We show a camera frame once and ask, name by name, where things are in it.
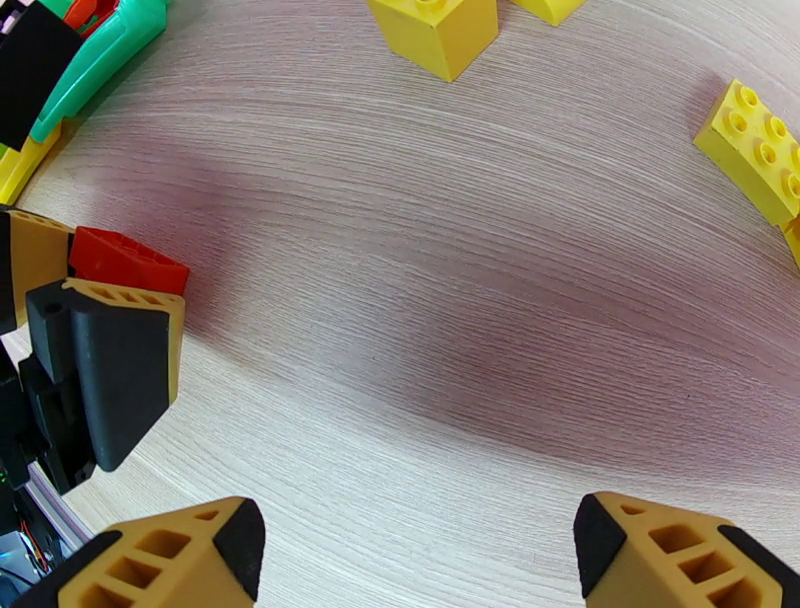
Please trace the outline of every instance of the lego stud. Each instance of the lego stud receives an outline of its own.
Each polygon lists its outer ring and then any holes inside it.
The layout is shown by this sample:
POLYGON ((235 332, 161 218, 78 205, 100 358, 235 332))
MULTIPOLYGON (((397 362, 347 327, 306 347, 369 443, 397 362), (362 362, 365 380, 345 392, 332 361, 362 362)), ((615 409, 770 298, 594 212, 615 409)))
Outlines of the lego stud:
POLYGON ((786 124, 780 118, 770 116, 767 118, 767 133, 772 139, 780 141, 789 134, 789 129, 786 128, 786 124))
POLYGON ((787 173, 783 180, 783 189, 788 196, 800 200, 800 177, 797 177, 797 173, 787 173))
POLYGON ((765 167, 771 167, 777 162, 778 155, 775 148, 762 141, 756 143, 756 160, 765 167))
POLYGON ((738 100, 739 105, 745 110, 752 110, 753 108, 758 107, 758 104, 760 103, 758 94, 750 87, 746 87, 744 85, 740 86, 739 90, 736 91, 736 99, 738 100))
POLYGON ((417 10, 436 11, 442 8, 447 0, 417 0, 417 10))
POLYGON ((744 135, 747 133, 747 119, 739 112, 728 112, 724 118, 725 126, 734 135, 744 135))

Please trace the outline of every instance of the yellow 3d printed part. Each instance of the yellow 3d printed part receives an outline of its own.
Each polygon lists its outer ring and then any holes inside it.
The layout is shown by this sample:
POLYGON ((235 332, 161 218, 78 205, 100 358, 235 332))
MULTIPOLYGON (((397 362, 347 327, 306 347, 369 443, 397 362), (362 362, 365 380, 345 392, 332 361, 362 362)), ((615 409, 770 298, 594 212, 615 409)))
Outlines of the yellow 3d printed part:
POLYGON ((694 140, 778 226, 800 212, 800 147, 752 89, 734 80, 694 140))
POLYGON ((266 530, 232 497, 113 525, 15 601, 19 608, 252 608, 266 530))
POLYGON ((586 0, 512 0, 550 25, 561 25, 586 0))
POLYGON ((0 204, 13 205, 20 193, 42 163, 44 157, 61 137, 61 125, 57 125, 50 135, 38 143, 28 137, 19 152, 6 149, 0 158, 0 204))
POLYGON ((389 48, 452 82, 497 37, 497 0, 367 0, 389 48))
POLYGON ((728 520, 599 492, 575 517, 587 608, 787 608, 800 576, 728 520))
POLYGON ((0 211, 0 237, 8 243, 7 255, 0 256, 2 332, 28 320, 25 296, 30 290, 67 277, 73 233, 69 226, 46 217, 17 209, 0 211))

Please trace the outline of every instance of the yellow duplo block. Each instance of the yellow duplo block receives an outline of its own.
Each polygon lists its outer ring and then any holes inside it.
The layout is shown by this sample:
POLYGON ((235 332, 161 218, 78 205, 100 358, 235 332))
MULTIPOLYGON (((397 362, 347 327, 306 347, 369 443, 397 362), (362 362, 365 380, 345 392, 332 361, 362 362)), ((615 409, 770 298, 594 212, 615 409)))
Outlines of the yellow duplo block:
POLYGON ((367 0, 389 48, 448 82, 497 37, 497 0, 367 0))
POLYGON ((561 25, 586 0, 512 0, 550 25, 561 25))
POLYGON ((753 89, 734 80, 694 143, 773 226, 800 213, 800 146, 753 89))
POLYGON ((794 256, 794 261, 800 266, 800 218, 795 218, 788 224, 781 226, 781 231, 786 239, 786 244, 789 245, 789 250, 794 256))

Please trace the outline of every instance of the red lego brick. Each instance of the red lego brick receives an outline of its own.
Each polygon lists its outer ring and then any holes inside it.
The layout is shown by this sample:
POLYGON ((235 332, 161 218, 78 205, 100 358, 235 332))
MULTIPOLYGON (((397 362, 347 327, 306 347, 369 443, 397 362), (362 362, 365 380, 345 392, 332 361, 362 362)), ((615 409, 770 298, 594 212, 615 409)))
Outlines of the red lego brick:
POLYGON ((182 296, 189 268, 119 232, 78 226, 69 263, 79 279, 182 296))

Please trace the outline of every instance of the black plastic part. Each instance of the black plastic part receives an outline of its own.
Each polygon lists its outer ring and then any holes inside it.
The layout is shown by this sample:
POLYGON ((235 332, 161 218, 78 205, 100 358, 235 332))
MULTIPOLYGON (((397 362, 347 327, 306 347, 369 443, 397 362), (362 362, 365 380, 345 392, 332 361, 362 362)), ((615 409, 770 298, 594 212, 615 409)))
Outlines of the black plastic part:
POLYGON ((581 593, 586 599, 614 562, 628 535, 594 494, 583 497, 573 532, 581 593))
POLYGON ((0 335, 17 329, 11 275, 11 215, 0 211, 0 335))
POLYGON ((62 285, 28 293, 34 353, 53 378, 77 370, 95 461, 113 471, 169 407, 169 314, 62 285))
POLYGON ((122 532, 118 530, 98 534, 11 604, 11 608, 58 608, 58 593, 61 589, 120 538, 122 532))
POLYGON ((54 383, 76 371, 72 315, 63 302, 62 283, 44 285, 25 297, 33 352, 54 383))
POLYGON ((28 465, 37 447, 35 426, 11 357, 5 346, 0 351, 0 466, 18 490, 30 480, 28 465))
POLYGON ((75 358, 97 464, 113 471, 169 407, 169 315, 84 299, 75 358))
POLYGON ((214 546, 236 580, 254 602, 258 600, 258 582, 267 531, 256 502, 250 498, 214 536, 214 546))
POLYGON ((80 34, 40 2, 25 9, 0 42, 0 142, 22 149, 81 44, 80 34))
POLYGON ((95 467, 78 375, 53 384, 35 356, 21 361, 19 372, 44 439, 37 460, 58 493, 66 494, 89 479, 95 467))
POLYGON ((741 528, 719 526, 717 530, 780 584, 783 589, 781 608, 800 608, 800 575, 797 572, 741 528))

